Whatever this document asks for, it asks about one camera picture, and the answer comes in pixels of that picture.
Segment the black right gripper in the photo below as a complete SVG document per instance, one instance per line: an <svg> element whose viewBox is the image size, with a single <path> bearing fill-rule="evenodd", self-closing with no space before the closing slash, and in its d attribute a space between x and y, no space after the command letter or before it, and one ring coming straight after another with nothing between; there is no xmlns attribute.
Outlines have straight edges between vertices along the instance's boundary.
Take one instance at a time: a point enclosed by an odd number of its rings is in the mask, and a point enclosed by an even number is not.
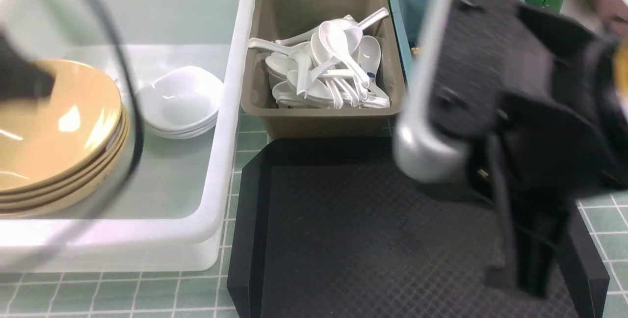
<svg viewBox="0 0 628 318"><path fill-rule="evenodd" d="M485 284L545 298L576 201L627 188L627 41L520 0L430 0L418 41L395 162L489 198Z"/></svg>

